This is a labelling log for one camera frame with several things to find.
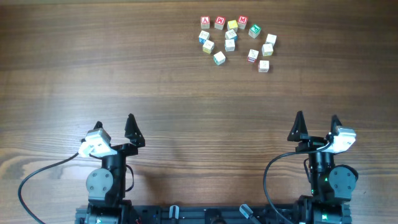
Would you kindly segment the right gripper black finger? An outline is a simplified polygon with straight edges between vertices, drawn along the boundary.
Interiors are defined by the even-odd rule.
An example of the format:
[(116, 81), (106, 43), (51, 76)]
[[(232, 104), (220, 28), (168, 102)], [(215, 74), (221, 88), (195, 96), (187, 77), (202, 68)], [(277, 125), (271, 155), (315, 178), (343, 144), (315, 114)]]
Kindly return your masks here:
[(339, 120), (338, 116), (336, 114), (334, 114), (331, 117), (331, 128), (330, 128), (330, 132), (331, 133), (337, 133), (338, 132), (338, 128), (342, 126), (341, 121)]
[(288, 141), (300, 142), (309, 140), (307, 126), (305, 124), (305, 118), (303, 111), (298, 111), (295, 117), (294, 125), (287, 137)]

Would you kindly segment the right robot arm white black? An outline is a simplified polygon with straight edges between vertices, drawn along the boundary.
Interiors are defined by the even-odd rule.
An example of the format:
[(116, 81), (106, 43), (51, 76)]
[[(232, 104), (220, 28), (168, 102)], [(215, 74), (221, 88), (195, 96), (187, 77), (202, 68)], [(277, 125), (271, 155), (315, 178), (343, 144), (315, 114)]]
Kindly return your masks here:
[(351, 223), (348, 202), (359, 174), (347, 165), (336, 165), (334, 156), (346, 152), (356, 141), (353, 129), (342, 125), (336, 115), (331, 118), (330, 132), (325, 137), (310, 136), (302, 111), (298, 111), (287, 137), (297, 142), (297, 154), (308, 155), (305, 166), (311, 196), (302, 195), (294, 203), (294, 223)]

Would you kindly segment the red sided white block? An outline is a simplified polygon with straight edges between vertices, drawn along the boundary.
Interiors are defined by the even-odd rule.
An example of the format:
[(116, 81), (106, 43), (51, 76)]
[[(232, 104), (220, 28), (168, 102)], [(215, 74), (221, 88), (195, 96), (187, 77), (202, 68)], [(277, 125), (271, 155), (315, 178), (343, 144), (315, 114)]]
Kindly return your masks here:
[(247, 61), (251, 63), (255, 63), (257, 60), (257, 57), (259, 55), (259, 52), (254, 49), (250, 49), (247, 57)]

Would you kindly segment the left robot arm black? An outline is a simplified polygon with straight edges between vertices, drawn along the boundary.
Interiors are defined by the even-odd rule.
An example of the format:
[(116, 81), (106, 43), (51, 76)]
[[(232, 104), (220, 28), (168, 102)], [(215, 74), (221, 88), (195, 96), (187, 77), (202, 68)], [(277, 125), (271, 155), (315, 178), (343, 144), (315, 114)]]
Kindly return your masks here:
[(79, 155), (101, 160), (101, 167), (92, 171), (86, 179), (89, 204), (86, 209), (77, 210), (75, 223), (141, 223), (125, 193), (132, 190), (126, 187), (126, 172), (132, 168), (126, 158), (138, 154), (144, 147), (145, 139), (139, 130), (133, 114), (126, 120), (124, 137), (128, 143), (111, 145), (111, 137), (97, 122), (81, 142)]

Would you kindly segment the green sided white block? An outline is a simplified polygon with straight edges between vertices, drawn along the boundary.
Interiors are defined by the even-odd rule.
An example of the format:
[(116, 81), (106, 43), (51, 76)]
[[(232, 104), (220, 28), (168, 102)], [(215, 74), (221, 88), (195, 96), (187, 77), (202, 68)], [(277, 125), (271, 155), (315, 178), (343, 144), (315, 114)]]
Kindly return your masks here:
[(225, 55), (223, 54), (223, 52), (220, 51), (220, 52), (214, 54), (213, 60), (214, 60), (214, 62), (215, 62), (217, 65), (221, 65), (221, 64), (225, 63), (226, 57), (225, 57)]

